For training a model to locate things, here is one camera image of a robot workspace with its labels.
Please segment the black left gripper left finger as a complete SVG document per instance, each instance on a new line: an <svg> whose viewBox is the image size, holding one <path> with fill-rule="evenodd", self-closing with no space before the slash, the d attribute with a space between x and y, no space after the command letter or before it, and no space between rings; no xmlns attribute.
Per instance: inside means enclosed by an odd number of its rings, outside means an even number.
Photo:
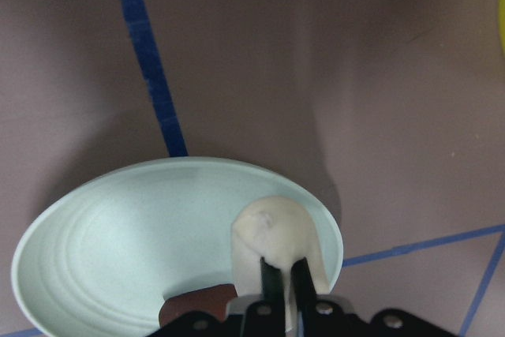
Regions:
<svg viewBox="0 0 505 337"><path fill-rule="evenodd" d="M260 259L262 302L259 317L268 336L284 336L284 289L282 273Z"/></svg>

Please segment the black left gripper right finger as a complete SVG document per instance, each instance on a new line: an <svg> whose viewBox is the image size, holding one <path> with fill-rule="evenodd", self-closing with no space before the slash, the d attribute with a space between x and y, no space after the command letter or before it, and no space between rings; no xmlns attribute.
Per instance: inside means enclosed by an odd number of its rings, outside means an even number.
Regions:
<svg viewBox="0 0 505 337"><path fill-rule="evenodd" d="M290 276L297 310L301 313L307 313L310 306L314 305L317 299L308 260L303 258L296 261L291 268Z"/></svg>

